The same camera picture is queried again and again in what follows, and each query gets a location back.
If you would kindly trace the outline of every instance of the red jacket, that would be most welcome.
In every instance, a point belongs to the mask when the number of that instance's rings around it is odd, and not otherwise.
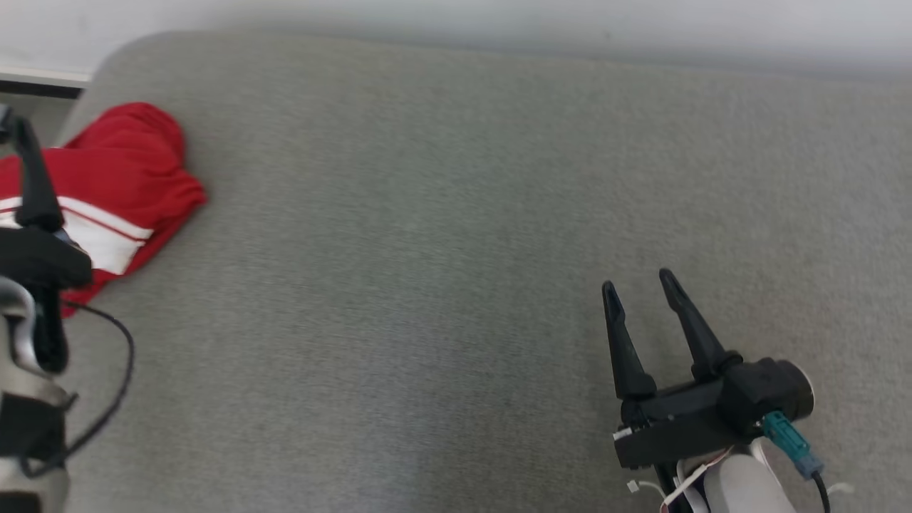
[[[94,269],[94,283],[67,299],[88,302],[106,282],[142,267],[205,203],[183,152],[181,127],[148,103],[108,110],[63,148],[44,150],[64,228]],[[19,173],[17,157],[0,161],[0,226],[15,226]]]

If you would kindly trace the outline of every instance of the teal connector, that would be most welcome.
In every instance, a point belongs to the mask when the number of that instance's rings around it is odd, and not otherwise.
[[[824,471],[824,463],[811,452],[811,445],[782,412],[772,412],[763,417],[763,434],[789,456],[804,479],[811,479],[815,472]]]

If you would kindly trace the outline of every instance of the white wall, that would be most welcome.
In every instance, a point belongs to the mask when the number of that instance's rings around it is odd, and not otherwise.
[[[219,26],[743,68],[912,69],[907,0],[0,0],[0,79],[78,83],[132,39]]]

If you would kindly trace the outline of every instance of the black cable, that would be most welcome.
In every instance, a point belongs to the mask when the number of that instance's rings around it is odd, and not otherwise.
[[[86,429],[83,434],[78,436],[76,440],[74,440],[73,443],[69,445],[69,447],[48,458],[48,460],[38,469],[33,469],[24,456],[19,458],[19,466],[22,468],[22,473],[30,479],[41,477],[51,470],[54,470],[55,468],[60,468],[68,458],[70,458],[85,444],[91,441],[91,439],[94,438],[96,434],[100,433],[101,430],[104,429],[108,422],[111,420],[111,417],[113,417],[117,410],[120,409],[120,403],[123,402],[124,396],[127,395],[127,389],[130,387],[130,380],[133,377],[133,359],[136,353],[136,343],[133,341],[133,336],[130,335],[130,331],[127,330],[127,327],[124,326],[123,323],[119,320],[114,319],[112,316],[101,310],[93,309],[90,306],[81,305],[72,301],[64,301],[64,303],[69,307],[85,310],[107,320],[116,326],[121,333],[123,333],[124,337],[127,339],[127,370],[124,372],[123,382],[120,384],[120,389],[118,390],[117,395],[114,397],[114,401],[111,402],[111,405],[108,407],[108,409],[105,410],[105,412],[101,414],[98,420],[96,420],[94,424]]]
[[[820,472],[814,472],[811,477],[814,479],[814,483],[817,484],[817,490],[820,491],[820,500],[824,502],[824,513],[830,513],[830,496],[826,493],[824,479],[820,476]]]

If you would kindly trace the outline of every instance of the couch cushion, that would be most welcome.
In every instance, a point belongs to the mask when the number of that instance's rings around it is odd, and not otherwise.
[[[181,123],[211,202],[93,303],[139,355],[71,511],[651,510],[612,446],[599,287],[682,382],[662,266],[723,344],[812,377],[803,432],[858,488],[840,510],[908,501],[906,90],[166,34],[105,64],[67,135],[136,100]],[[89,316],[67,329],[75,430],[123,351]]]

